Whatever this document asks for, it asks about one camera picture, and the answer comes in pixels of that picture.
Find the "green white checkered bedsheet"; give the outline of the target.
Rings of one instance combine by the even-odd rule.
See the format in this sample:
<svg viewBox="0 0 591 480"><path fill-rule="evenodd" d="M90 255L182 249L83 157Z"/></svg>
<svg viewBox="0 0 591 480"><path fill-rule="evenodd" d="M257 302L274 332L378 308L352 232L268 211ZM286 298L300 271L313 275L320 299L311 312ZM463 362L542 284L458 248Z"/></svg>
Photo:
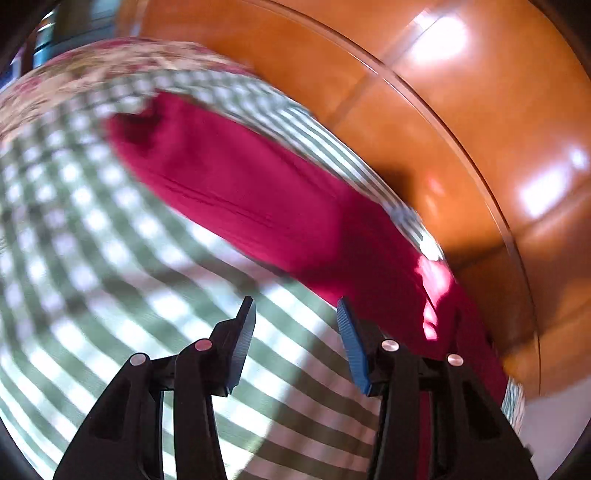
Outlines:
<svg viewBox="0 0 591 480"><path fill-rule="evenodd" d="M269 84L224 71L97 80L1 145L1 417L45 479L134 353L161 358L256 300L238 386L214 400L231 479L362 479L379 403L349 378L335 310L165 206L108 146L103 122L158 90L269 135L380 202L425 254L441 249L353 150Z"/></svg>

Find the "red cloth garment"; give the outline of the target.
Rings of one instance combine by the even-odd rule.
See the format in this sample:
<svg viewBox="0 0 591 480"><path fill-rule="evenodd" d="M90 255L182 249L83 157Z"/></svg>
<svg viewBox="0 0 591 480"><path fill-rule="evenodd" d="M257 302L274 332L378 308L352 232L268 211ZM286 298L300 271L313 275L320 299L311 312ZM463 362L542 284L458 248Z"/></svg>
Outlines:
<svg viewBox="0 0 591 480"><path fill-rule="evenodd" d="M497 402L508 376L450 269L421 254L386 210L266 136L183 96L159 93L105 123L137 179L243 254L329 304L347 299L413 353L460 355Z"/></svg>

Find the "floral patterned bedspread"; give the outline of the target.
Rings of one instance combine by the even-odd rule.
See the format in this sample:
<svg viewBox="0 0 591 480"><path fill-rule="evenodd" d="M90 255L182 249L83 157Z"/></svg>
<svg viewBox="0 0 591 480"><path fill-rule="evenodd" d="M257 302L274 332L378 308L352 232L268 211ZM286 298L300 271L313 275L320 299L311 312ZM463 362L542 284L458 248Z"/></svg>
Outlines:
<svg viewBox="0 0 591 480"><path fill-rule="evenodd" d="M1 143L59 103L110 79L155 70L252 71L200 44L137 37L101 40L69 50L1 92Z"/></svg>

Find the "orange wooden wardrobe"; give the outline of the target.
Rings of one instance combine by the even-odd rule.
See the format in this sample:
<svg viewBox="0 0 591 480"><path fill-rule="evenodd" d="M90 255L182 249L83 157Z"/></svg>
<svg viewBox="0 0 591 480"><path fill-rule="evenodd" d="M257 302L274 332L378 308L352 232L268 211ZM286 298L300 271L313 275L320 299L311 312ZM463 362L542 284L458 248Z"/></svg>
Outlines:
<svg viewBox="0 0 591 480"><path fill-rule="evenodd" d="M124 1L311 110L421 216L530 396L590 374L586 1Z"/></svg>

